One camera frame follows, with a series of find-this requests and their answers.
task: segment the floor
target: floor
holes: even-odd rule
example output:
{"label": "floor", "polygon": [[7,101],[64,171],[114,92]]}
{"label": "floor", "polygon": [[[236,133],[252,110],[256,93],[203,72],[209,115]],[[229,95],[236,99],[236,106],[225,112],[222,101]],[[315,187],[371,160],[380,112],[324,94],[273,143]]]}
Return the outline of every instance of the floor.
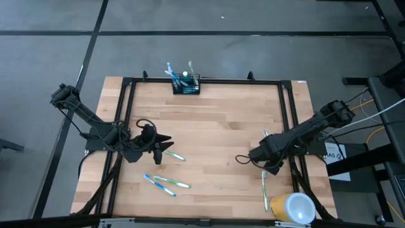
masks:
{"label": "floor", "polygon": [[[0,31],[93,31],[102,2],[3,0]],[[397,27],[401,15],[394,3],[379,3],[398,38],[404,39],[405,29]],[[382,31],[383,26],[371,3],[109,0],[100,30]],[[76,83],[84,60],[89,60],[89,67],[80,96],[92,110],[97,107],[105,76],[139,77],[147,70],[150,77],[164,77],[167,61],[182,69],[187,68],[189,60],[205,77],[244,79],[251,70],[257,79],[307,80],[313,108],[319,110],[333,99],[347,100],[363,89],[343,86],[342,77],[378,75],[400,60],[395,46],[384,38],[99,36],[88,59],[85,54],[89,42],[89,35],[0,35],[0,138],[25,146],[23,153],[1,152],[0,220],[31,216],[63,119],[49,104],[50,95],[62,82]],[[364,110],[376,112],[372,104]],[[356,114],[356,119],[364,117],[360,111]],[[81,129],[89,129],[74,120]],[[340,140],[365,142],[372,130]],[[380,132],[370,147],[385,143],[387,136]],[[45,217],[69,214],[84,145],[85,141],[71,129]],[[388,200],[397,207],[389,183],[383,186]],[[339,217],[345,221],[374,224],[374,216],[381,213],[374,194],[334,192],[333,196]],[[402,225],[397,217],[394,220],[391,226]]]}

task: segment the wire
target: wire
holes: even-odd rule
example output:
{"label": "wire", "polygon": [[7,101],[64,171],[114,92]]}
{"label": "wire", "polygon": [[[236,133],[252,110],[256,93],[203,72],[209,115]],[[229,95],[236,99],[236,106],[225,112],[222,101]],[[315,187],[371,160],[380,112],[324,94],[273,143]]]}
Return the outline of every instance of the wire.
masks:
{"label": "wire", "polygon": [[[60,103],[66,103],[66,104],[72,105],[73,107],[76,107],[75,104],[73,104],[72,102],[69,102],[69,101],[58,101],[58,102],[55,102],[55,105],[60,104]],[[78,110],[81,111],[85,116],[87,116],[87,118],[89,118],[89,119],[91,119],[91,120],[93,120],[94,122],[97,122],[97,123],[99,123],[99,124],[117,124],[117,123],[123,122],[122,120],[111,121],[111,122],[98,121],[98,120],[96,120],[94,117],[89,116],[89,115],[88,115],[87,113],[85,113],[83,110],[81,110],[81,109],[78,109]]]}
{"label": "wire", "polygon": [[[247,162],[242,162],[242,161],[238,160],[238,157],[248,158],[249,160]],[[242,165],[246,165],[246,164],[248,164],[249,162],[252,161],[251,158],[249,156],[246,156],[246,155],[236,155],[235,160],[236,160],[237,163],[242,164]]]}
{"label": "wire", "polygon": [[[366,115],[366,117],[368,117],[368,115],[367,115],[367,113],[365,112],[365,110],[363,109],[363,105],[362,105],[362,102],[363,102],[363,95],[364,95],[364,94],[362,94],[362,95],[360,96],[360,108],[361,108],[361,111],[363,112],[363,114]],[[372,120],[373,122],[376,122],[376,123],[382,123],[381,121],[375,120],[375,119],[373,119],[373,118],[370,118],[370,120]]]}
{"label": "wire", "polygon": [[62,109],[58,108],[58,110],[59,110],[60,112],[62,112],[62,114],[70,121],[70,123],[73,124],[73,126],[76,127],[76,129],[78,130],[78,132],[80,133],[80,135],[81,135],[81,136],[84,136],[83,132],[79,129],[79,127],[77,127],[77,125],[73,122],[73,120],[71,120],[71,118],[69,118],[68,115],[66,115],[66,113],[64,113],[64,112],[62,111]]}
{"label": "wire", "polygon": [[391,208],[391,210],[398,216],[398,218],[401,220],[401,222],[405,223],[405,220],[399,215],[399,213],[394,209],[394,207],[390,204],[390,202],[388,202],[388,206]]}
{"label": "wire", "polygon": [[327,162],[325,161],[325,159],[323,159],[323,157],[321,155],[315,155],[317,156],[319,159],[321,159],[325,164],[327,164]]}
{"label": "wire", "polygon": [[379,124],[370,125],[370,126],[367,126],[367,127],[360,127],[358,129],[350,130],[348,132],[345,132],[343,134],[339,134],[339,135],[334,136],[334,137],[344,136],[344,135],[346,135],[348,133],[352,133],[352,132],[355,132],[355,131],[358,131],[358,130],[369,129],[370,127],[378,127],[378,126],[382,126],[382,125],[387,126],[389,124],[402,124],[402,123],[405,123],[405,121],[394,121],[394,122],[388,122],[388,123],[379,123]]}
{"label": "wire", "polygon": [[368,120],[368,119],[370,119],[370,118],[373,118],[373,117],[375,117],[375,116],[378,116],[379,114],[384,113],[384,112],[390,110],[391,108],[393,108],[393,107],[399,105],[399,104],[402,103],[403,101],[405,101],[405,98],[403,98],[402,100],[398,101],[397,103],[391,105],[390,107],[388,107],[388,108],[386,108],[386,109],[384,109],[384,110],[382,110],[382,111],[380,111],[380,112],[378,112],[378,113],[376,113],[376,114],[374,114],[374,115],[372,115],[372,116],[370,116],[370,117],[364,118],[364,119],[362,119],[362,120],[358,120],[358,121],[356,121],[356,122],[354,122],[354,123],[350,123],[350,124],[347,124],[347,125],[345,125],[345,126],[339,128],[339,129],[333,130],[331,133],[327,134],[327,136],[330,136],[331,134],[333,134],[333,133],[335,133],[335,132],[337,132],[337,131],[340,131],[340,130],[342,130],[342,129],[345,129],[346,127],[350,127],[350,126],[352,126],[352,125],[354,125],[354,124],[358,124],[358,123],[361,123],[361,122],[363,122],[363,121],[365,121],[365,120]]}
{"label": "wire", "polygon": [[152,139],[149,141],[149,143],[148,143],[147,145],[145,145],[145,146],[142,147],[141,149],[137,149],[137,150],[139,150],[139,151],[143,151],[144,149],[146,149],[146,148],[148,148],[148,147],[150,147],[150,146],[152,145],[152,143],[154,142],[154,140],[155,140],[155,138],[156,138],[156,132],[157,132],[157,130],[156,130],[156,125],[155,125],[154,123],[152,123],[150,120],[145,119],[145,118],[141,118],[141,119],[139,119],[139,120],[135,123],[137,127],[141,128],[141,129],[143,129],[143,128],[145,127],[145,125],[143,125],[143,126],[140,126],[140,125],[139,125],[139,122],[141,122],[141,121],[146,121],[146,122],[150,123],[150,124],[152,125],[154,131],[153,131],[153,137],[152,137]]}
{"label": "wire", "polygon": [[350,101],[356,99],[358,96],[362,95],[363,93],[365,93],[365,92],[367,92],[367,91],[368,91],[368,87],[366,87],[361,93],[357,94],[354,98],[352,98],[352,99],[346,101],[345,103],[349,103]]}
{"label": "wire", "polygon": [[82,165],[83,165],[84,160],[86,160],[86,158],[87,158],[88,156],[92,155],[94,152],[95,152],[95,151],[89,151],[89,153],[86,154],[86,155],[82,158],[82,160],[80,161],[80,163],[78,164],[78,172],[77,172],[77,178],[78,178],[78,179],[79,179],[80,173],[81,173],[81,171],[82,171]]}
{"label": "wire", "polygon": [[379,132],[380,130],[383,130],[383,129],[385,129],[385,127],[380,127],[379,129],[374,130],[374,131],[367,137],[366,144],[368,145],[368,142],[370,141],[371,137],[374,136],[375,133],[377,133],[377,132]]}
{"label": "wire", "polygon": [[336,140],[336,138],[335,138],[334,136],[330,136],[330,137],[335,141],[335,143],[336,143],[336,145],[337,145],[337,149],[339,150],[340,155],[342,155],[342,158],[343,158],[343,159],[346,159],[346,158],[344,157],[344,155],[343,155],[342,148],[340,148],[339,142]]}
{"label": "wire", "polygon": [[368,103],[371,103],[371,102],[373,102],[373,101],[374,101],[374,99],[371,99],[371,100],[369,100],[369,101],[366,101],[366,102],[363,103],[363,104],[359,104],[359,105],[355,106],[354,108],[351,108],[350,111],[354,111],[354,110],[356,110],[356,109],[362,107],[363,105],[367,105]]}

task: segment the white label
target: white label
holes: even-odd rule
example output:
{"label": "white label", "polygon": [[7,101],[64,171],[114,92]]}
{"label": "white label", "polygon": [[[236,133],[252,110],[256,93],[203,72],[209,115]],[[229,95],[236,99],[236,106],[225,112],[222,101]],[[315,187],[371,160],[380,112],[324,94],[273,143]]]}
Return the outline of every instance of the white label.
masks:
{"label": "white label", "polygon": [[[339,146],[340,146],[340,149],[342,150],[344,157],[347,158],[346,149],[345,149],[344,145],[340,144]],[[327,158],[325,159],[327,164],[331,164],[333,162],[337,162],[337,161],[340,161],[343,159],[336,144],[325,142],[325,147],[327,148]],[[347,172],[344,174],[334,175],[334,176],[329,177],[329,179],[338,180],[338,181],[350,181],[350,173]]]}

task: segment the wooden tabletop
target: wooden tabletop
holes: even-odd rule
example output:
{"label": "wooden tabletop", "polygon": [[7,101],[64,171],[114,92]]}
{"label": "wooden tabletop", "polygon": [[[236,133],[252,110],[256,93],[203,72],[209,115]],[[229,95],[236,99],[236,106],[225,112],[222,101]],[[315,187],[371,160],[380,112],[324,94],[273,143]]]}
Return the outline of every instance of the wooden tabletop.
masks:
{"label": "wooden tabletop", "polygon": [[[97,115],[105,121],[115,116],[122,77],[106,77]],[[294,99],[300,122],[313,114],[308,86],[293,81]],[[288,104],[287,91],[285,98]],[[121,119],[127,106],[124,99]],[[274,219],[265,213],[261,189],[261,170],[252,164],[241,165],[235,155],[247,155],[258,146],[263,130],[281,132],[282,116],[275,85],[203,84],[201,94],[173,95],[169,83],[137,83],[129,127],[140,134],[135,122],[153,121],[160,134],[172,136],[169,150],[187,159],[180,161],[163,155],[155,165],[153,155],[144,153],[136,163],[123,160],[113,215],[181,217],[212,219]],[[81,209],[100,185],[105,151],[95,152],[84,161],[72,204]],[[329,213],[336,216],[325,164],[306,156],[311,188]],[[159,175],[186,184],[190,189],[160,182],[177,194],[166,192],[146,181],[142,175]],[[267,173],[267,196],[292,193],[289,163],[277,175]],[[106,211],[109,189],[104,197]]]}

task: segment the black cable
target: black cable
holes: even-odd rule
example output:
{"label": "black cable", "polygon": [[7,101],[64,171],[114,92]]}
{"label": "black cable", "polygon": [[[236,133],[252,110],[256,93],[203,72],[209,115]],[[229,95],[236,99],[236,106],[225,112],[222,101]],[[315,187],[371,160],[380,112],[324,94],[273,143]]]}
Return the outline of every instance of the black cable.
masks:
{"label": "black cable", "polygon": [[[58,102],[55,102],[55,104],[60,104],[60,103],[67,103],[67,104],[69,104],[69,105],[76,106],[75,104],[73,104],[72,102],[69,102],[69,101],[58,101]],[[89,116],[89,115],[88,115],[87,113],[85,113],[83,110],[81,110],[81,109],[78,109],[78,110],[80,110],[84,115],[86,115],[87,118],[89,118],[89,119],[91,119],[91,120],[93,120],[94,122],[97,122],[97,123],[99,123],[99,124],[117,124],[117,123],[123,122],[122,120],[110,121],[110,122],[98,121],[98,120],[96,120],[94,117]]]}
{"label": "black cable", "polygon": [[92,155],[94,152],[95,152],[95,151],[89,151],[89,153],[87,153],[87,154],[82,158],[82,160],[80,161],[80,163],[78,164],[78,172],[77,172],[77,178],[78,178],[78,179],[79,179],[80,173],[81,173],[81,171],[82,171],[82,165],[83,165],[84,160],[86,160],[86,158],[87,158],[88,156]]}
{"label": "black cable", "polygon": [[325,161],[325,159],[323,159],[323,157],[321,155],[315,155],[317,156],[319,159],[321,159],[325,164],[327,164],[327,162]]}
{"label": "black cable", "polygon": [[348,132],[345,132],[345,133],[343,133],[343,134],[336,135],[336,136],[334,136],[334,137],[344,136],[344,135],[346,135],[346,134],[348,134],[348,133],[352,133],[352,132],[355,132],[355,131],[358,131],[358,130],[368,129],[368,128],[370,128],[370,127],[378,127],[378,126],[382,126],[382,125],[387,126],[387,125],[390,125],[390,124],[403,124],[403,123],[405,123],[405,121],[393,121],[393,122],[388,122],[388,123],[378,123],[378,124],[375,124],[375,125],[370,125],[370,126],[367,126],[367,127],[360,127],[360,128],[358,128],[358,129],[350,130],[350,131],[348,131]]}
{"label": "black cable", "polygon": [[145,146],[142,147],[141,149],[137,149],[137,150],[139,150],[139,151],[143,151],[144,149],[146,149],[146,148],[148,148],[148,147],[150,147],[150,146],[152,145],[152,143],[154,142],[154,140],[155,140],[155,138],[156,138],[156,132],[157,132],[157,130],[156,130],[156,125],[155,125],[154,123],[152,123],[150,120],[145,119],[145,118],[141,118],[141,119],[139,119],[139,120],[135,123],[137,127],[141,128],[141,129],[143,129],[143,128],[145,127],[145,125],[144,125],[144,126],[140,126],[140,125],[138,124],[138,123],[141,122],[141,121],[146,121],[146,122],[150,123],[150,124],[152,125],[154,131],[153,131],[153,137],[152,137],[152,139],[149,141],[149,143],[148,143],[147,145],[145,145]]}
{"label": "black cable", "polygon": [[358,95],[356,95],[355,97],[353,97],[352,99],[346,101],[345,103],[349,103],[350,101],[352,101],[352,100],[358,98],[360,95],[362,95],[363,93],[365,93],[365,92],[367,92],[367,91],[368,91],[368,88],[367,88],[366,90],[364,90],[363,92],[359,93]]}
{"label": "black cable", "polygon": [[70,121],[71,124],[73,124],[73,126],[76,127],[76,129],[79,131],[81,136],[84,136],[83,132],[77,127],[77,125],[75,123],[73,123],[73,120],[71,120],[71,118],[68,117],[68,115],[66,115],[66,113],[64,113],[60,108],[58,108],[58,110],[60,112],[62,112],[62,114]]}
{"label": "black cable", "polygon": [[[241,162],[241,161],[238,160],[238,157],[248,158],[249,160],[247,162]],[[246,164],[248,164],[249,162],[252,161],[251,158],[249,156],[246,156],[246,155],[236,155],[235,160],[236,160],[237,163],[242,164],[242,165],[246,165]]]}
{"label": "black cable", "polygon": [[342,151],[342,149],[340,148],[339,142],[336,140],[336,138],[335,138],[334,136],[330,136],[330,137],[335,141],[335,143],[336,143],[336,145],[337,145],[337,149],[339,150],[340,155],[342,155],[342,158],[345,159],[345,157],[344,157],[344,155],[343,155],[343,151]]}

